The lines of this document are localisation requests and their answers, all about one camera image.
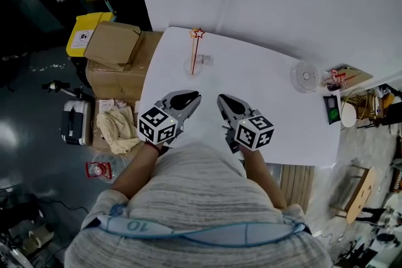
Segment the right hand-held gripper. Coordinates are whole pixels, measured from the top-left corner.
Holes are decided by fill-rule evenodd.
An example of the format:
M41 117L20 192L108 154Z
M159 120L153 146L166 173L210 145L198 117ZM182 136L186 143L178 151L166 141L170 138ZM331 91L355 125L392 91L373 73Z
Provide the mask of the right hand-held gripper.
M232 153L239 152L240 146L257 151L269 144L274 125L260 111L227 94L218 95L217 105L223 119L229 124L225 139Z

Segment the clear plastic cup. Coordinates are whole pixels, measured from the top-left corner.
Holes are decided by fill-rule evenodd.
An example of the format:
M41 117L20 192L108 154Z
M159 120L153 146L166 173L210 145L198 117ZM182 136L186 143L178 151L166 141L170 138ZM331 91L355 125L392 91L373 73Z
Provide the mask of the clear plastic cup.
M183 69L187 75L194 77L202 71L203 64L194 58L187 58L183 63Z

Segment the red star wand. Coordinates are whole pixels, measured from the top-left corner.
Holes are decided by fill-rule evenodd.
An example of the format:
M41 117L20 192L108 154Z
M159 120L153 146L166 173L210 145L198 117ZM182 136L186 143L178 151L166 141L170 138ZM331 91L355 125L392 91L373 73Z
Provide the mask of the red star wand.
M197 59L199 41L203 38L205 31L202 28L198 28L196 33L195 58Z

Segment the orange star wand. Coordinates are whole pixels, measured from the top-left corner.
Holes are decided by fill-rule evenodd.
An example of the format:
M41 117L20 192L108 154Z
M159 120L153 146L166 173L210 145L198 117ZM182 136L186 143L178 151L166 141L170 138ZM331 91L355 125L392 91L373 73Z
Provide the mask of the orange star wand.
M192 39L192 54L191 54L190 68L189 68L190 75L193 75L194 69L195 69L195 60L196 60L196 58L195 58L195 45L196 45L196 35L197 35L196 31L197 31L196 28L193 28L190 31L190 37Z

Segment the person's right forearm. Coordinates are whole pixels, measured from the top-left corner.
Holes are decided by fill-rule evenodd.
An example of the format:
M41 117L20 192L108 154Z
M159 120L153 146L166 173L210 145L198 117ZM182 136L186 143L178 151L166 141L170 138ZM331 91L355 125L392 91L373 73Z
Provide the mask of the person's right forearm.
M243 146L240 147L240 151L244 158L247 178L265 191L276 209L283 211L287 207L285 197L270 174L262 154L259 151L251 151Z

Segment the person's left forearm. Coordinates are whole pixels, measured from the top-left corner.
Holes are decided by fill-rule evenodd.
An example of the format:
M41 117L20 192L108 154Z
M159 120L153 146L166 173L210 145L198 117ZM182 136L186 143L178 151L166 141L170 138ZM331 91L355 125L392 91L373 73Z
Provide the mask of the person's left forearm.
M160 155L152 147L143 145L130 164L116 178L111 190L131 199L150 180L153 168Z

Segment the large cardboard box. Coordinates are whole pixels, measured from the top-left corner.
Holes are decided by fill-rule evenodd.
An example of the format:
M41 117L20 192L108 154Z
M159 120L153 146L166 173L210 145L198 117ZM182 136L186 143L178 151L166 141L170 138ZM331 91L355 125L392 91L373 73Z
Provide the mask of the large cardboard box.
M135 101L141 98L146 74L162 32L145 31L131 66L123 71L89 60L85 74L98 99Z

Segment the small white desk fan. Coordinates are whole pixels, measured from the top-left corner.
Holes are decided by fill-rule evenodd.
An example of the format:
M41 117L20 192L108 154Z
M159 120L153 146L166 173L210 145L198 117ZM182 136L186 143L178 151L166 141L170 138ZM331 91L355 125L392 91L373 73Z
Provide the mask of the small white desk fan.
M318 68L306 61L299 61L292 65L290 78L294 89L302 94L316 91L320 83Z

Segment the long cardboard box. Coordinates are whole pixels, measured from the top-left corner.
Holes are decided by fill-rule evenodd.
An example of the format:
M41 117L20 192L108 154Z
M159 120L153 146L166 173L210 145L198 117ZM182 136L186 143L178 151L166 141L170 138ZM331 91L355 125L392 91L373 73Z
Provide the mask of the long cardboard box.
M128 102L125 102L125 101L114 100L114 99L100 99L100 100L96 101L95 114L94 114L94 127L93 127L94 138L93 138L93 143L92 143L93 147L96 150L112 153L108 143L106 143L105 139L103 138L101 130L97 127L96 117L97 117L98 113L99 112L109 112L114 106L122 108L127 105L129 105L132 108L132 112L133 112L133 107Z

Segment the flat cardboard box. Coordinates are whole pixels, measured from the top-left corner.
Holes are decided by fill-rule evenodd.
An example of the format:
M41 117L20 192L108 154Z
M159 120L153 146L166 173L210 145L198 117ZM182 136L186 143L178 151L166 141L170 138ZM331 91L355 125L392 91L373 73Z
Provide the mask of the flat cardboard box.
M131 67L144 33L138 26L101 21L85 49L84 57L115 70Z

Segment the black device green screen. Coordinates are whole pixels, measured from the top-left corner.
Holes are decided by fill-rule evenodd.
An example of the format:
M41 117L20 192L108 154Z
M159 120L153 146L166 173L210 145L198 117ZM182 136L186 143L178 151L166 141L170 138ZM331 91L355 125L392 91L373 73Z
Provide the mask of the black device green screen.
M323 97L329 125L340 121L338 100L335 95Z

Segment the wooden slatted bench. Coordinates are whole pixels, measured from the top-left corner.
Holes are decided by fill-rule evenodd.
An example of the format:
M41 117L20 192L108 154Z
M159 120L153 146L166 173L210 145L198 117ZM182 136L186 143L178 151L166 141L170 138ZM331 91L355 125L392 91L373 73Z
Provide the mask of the wooden slatted bench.
M314 174L314 166L282 165L280 188L287 205L298 204L307 212Z

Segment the thin cardboard box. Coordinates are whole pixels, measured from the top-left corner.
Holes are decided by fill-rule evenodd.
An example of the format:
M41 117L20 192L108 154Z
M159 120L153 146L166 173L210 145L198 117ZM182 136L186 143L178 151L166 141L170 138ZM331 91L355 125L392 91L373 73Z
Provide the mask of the thin cardboard box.
M347 81L353 80L354 82L361 83L373 78L371 74L348 64L338 64L335 67L329 68L327 71L329 72L331 69L336 69L338 73L346 73Z

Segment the yellow bin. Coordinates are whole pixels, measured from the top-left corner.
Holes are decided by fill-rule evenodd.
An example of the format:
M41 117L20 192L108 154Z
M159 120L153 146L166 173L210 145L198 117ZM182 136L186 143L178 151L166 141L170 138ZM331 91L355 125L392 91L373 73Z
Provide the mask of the yellow bin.
M115 16L111 12L89 13L76 17L76 23L67 43L66 52L69 57L81 58L96 29L102 21L114 21Z

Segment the black tripod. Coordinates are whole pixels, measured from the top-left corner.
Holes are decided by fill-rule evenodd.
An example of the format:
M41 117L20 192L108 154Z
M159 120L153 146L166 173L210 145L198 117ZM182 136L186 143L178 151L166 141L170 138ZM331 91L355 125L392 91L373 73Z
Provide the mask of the black tripod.
M82 87L80 88L75 88L74 90L70 90L70 84L66 82L61 82L59 80L54 80L49 83L44 83L41 85L41 88L43 90L47 90L48 93L50 92L62 92L65 93L71 97L74 97L76 99L83 99L84 93L82 91Z

